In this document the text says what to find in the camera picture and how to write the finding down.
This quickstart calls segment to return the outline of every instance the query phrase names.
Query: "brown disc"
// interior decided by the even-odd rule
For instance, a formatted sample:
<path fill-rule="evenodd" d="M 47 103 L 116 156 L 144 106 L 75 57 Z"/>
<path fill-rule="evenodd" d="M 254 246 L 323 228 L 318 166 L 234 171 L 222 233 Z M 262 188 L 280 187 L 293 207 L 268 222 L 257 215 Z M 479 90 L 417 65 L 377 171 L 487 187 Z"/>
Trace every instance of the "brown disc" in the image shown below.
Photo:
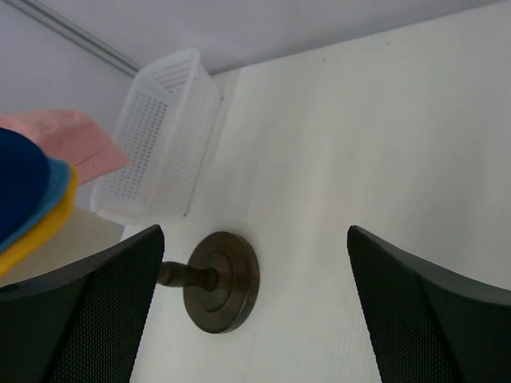
<path fill-rule="evenodd" d="M 252 246 L 238 235 L 211 234 L 193 251 L 188 265 L 215 269 L 215 290 L 185 287 L 184 305 L 202 330 L 226 333 L 241 325 L 251 313 L 259 291 L 259 264 Z"/>

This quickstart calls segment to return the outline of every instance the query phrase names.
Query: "white table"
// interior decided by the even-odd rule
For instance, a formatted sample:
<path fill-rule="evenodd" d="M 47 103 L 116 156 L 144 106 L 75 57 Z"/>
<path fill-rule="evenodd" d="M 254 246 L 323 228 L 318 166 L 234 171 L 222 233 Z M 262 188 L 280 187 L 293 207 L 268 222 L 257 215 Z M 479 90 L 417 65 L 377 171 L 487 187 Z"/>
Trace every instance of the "white table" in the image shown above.
<path fill-rule="evenodd" d="M 244 235 L 259 298 L 210 335 L 158 286 L 132 381 L 379 381 L 351 224 L 511 289 L 510 19 L 505 2 L 218 77 L 190 212 L 158 223 L 181 262 L 214 231 Z"/>

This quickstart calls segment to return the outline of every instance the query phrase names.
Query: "beige object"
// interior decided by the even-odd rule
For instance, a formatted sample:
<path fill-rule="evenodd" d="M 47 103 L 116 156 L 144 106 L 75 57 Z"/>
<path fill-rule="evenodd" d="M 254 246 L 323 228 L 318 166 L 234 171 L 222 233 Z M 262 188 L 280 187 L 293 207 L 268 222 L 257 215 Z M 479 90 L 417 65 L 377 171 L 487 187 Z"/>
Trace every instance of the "beige object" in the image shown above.
<path fill-rule="evenodd" d="M 117 242 L 113 223 L 74 208 L 67 224 L 47 243 L 0 278 L 0 286 L 48 273 L 111 247 Z"/>

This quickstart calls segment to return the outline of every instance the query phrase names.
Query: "metal trim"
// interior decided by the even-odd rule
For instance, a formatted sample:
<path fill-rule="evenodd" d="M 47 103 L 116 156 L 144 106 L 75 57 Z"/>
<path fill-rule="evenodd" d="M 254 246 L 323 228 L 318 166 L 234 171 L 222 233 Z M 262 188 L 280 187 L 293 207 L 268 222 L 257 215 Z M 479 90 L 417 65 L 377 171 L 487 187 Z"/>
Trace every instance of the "metal trim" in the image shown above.
<path fill-rule="evenodd" d="M 41 24 L 131 77 L 135 77 L 141 69 L 141 66 L 135 61 L 37 0 L 4 0 L 4 2 L 18 8 L 24 14 L 31 16 Z"/>

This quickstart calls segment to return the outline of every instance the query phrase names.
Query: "basket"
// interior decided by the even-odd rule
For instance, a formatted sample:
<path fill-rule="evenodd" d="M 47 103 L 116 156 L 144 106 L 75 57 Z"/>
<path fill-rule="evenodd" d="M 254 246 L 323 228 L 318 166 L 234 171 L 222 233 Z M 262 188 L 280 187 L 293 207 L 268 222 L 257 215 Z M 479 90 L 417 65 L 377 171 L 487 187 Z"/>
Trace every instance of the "basket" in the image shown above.
<path fill-rule="evenodd" d="M 186 215 L 220 102 L 198 49 L 144 67 L 113 136 L 131 164 L 96 181 L 91 210 L 121 224 Z"/>

